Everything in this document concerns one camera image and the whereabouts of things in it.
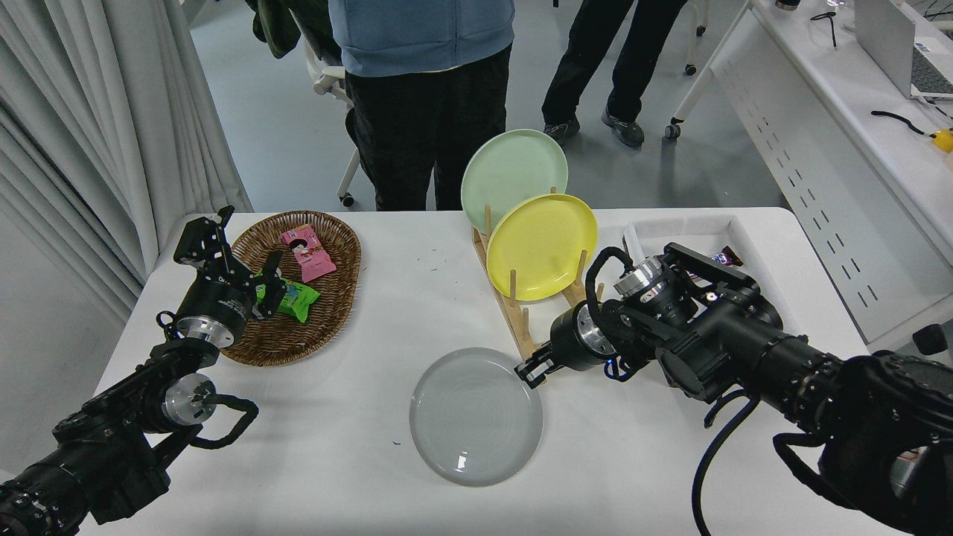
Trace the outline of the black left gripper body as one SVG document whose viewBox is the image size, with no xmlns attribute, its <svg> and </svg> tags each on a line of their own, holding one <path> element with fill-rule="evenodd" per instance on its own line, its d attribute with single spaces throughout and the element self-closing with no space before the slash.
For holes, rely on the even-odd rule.
<svg viewBox="0 0 953 536">
<path fill-rule="evenodd" d="M 187 332 L 191 320 L 214 320 L 229 333 L 243 333 L 255 296 L 241 288 L 197 277 L 177 311 L 177 331 Z"/>
</svg>

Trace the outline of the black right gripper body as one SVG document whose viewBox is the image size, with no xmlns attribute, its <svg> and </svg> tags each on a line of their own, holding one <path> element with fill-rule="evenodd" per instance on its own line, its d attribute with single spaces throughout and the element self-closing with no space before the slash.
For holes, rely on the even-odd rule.
<svg viewBox="0 0 953 536">
<path fill-rule="evenodd" d="M 593 368 L 593 355 L 581 335 L 581 315 L 586 306 L 574 306 L 558 316 L 550 328 L 550 360 L 558 369 L 587 371 Z"/>
</svg>

